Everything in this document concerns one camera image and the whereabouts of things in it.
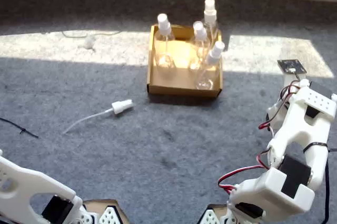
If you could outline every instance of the bottle cap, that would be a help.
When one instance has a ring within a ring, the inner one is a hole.
[[[158,15],[157,19],[160,33],[165,36],[169,35],[171,33],[171,23],[169,22],[167,15],[161,13]]]
[[[225,49],[225,43],[222,41],[217,41],[214,44],[212,50],[209,51],[206,59],[208,65],[215,65],[219,62],[221,58],[221,53]]]
[[[215,0],[205,0],[204,18],[206,23],[214,23],[216,21]]]
[[[204,41],[207,38],[207,32],[201,21],[193,23],[194,36],[197,40]]]

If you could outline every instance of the white spray nozzle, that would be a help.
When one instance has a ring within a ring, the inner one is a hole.
[[[133,107],[133,103],[131,99],[127,99],[124,101],[117,101],[117,102],[112,103],[111,105],[112,105],[112,108],[114,109],[115,114],[119,114],[125,111],[126,109]]]
[[[201,21],[196,21],[193,23],[194,36],[197,40],[204,41],[207,38],[207,32]]]
[[[157,17],[158,19],[158,27],[162,35],[169,35],[171,32],[171,23],[169,22],[169,19],[167,18],[167,15],[164,13],[161,13]]]
[[[216,21],[215,0],[205,0],[204,18],[206,23],[214,23]]]
[[[207,64],[214,65],[219,62],[221,58],[221,53],[225,49],[225,43],[222,41],[217,41],[214,44],[212,50],[210,50],[209,54],[207,55]]]

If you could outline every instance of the black cable tie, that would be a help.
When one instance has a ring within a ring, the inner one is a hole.
[[[12,122],[12,121],[10,121],[10,120],[7,120],[7,119],[4,119],[4,118],[1,118],[1,117],[0,117],[0,121],[3,121],[3,122],[6,122],[6,123],[9,123],[9,124],[11,124],[11,125],[13,125],[13,126],[15,126],[15,127],[19,128],[19,129],[21,130],[21,132],[20,132],[19,134],[22,134],[22,133],[27,133],[27,134],[29,134],[30,136],[32,136],[32,137],[35,137],[35,138],[37,138],[37,139],[38,139],[38,136],[37,136],[37,135],[35,135],[35,134],[33,134],[33,133],[29,132],[29,131],[28,131],[28,130],[26,130],[25,128],[23,128],[23,127],[19,126],[18,124],[15,124],[14,122]]]
[[[315,145],[318,145],[318,146],[325,146],[326,148],[328,148],[328,145],[327,145],[326,143],[314,141],[314,142],[311,142],[308,146],[306,146],[306,147],[303,149],[303,153],[305,153],[310,147],[315,146]]]

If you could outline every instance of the black wire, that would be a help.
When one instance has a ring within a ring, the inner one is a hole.
[[[12,122],[10,120],[7,120],[7,119],[1,118],[1,117],[0,117],[0,120],[3,121],[3,122],[9,123],[9,124],[11,124],[11,125],[13,125],[13,126],[15,126],[17,128],[19,128],[21,130],[20,134],[27,133],[27,134],[29,134],[32,137],[38,138],[37,135],[32,134],[31,132],[27,131],[25,128],[19,126],[18,124],[15,124],[14,122]]]
[[[325,166],[325,218],[322,224],[326,224],[329,220],[329,202],[330,202],[330,178],[329,178],[329,162],[327,159]]]

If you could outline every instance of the cardboard tray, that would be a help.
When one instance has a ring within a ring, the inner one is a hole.
[[[222,91],[222,59],[220,60],[219,79],[215,81],[212,90],[197,90],[195,88],[196,71],[191,71],[186,65],[190,60],[190,44],[188,41],[193,37],[193,28],[172,25],[172,31],[176,40],[173,46],[173,59],[176,68],[163,71],[157,67],[154,55],[154,34],[158,25],[151,27],[151,36],[148,53],[147,69],[147,92],[150,94],[186,95],[216,98]],[[221,41],[221,33],[218,32],[217,39]]]

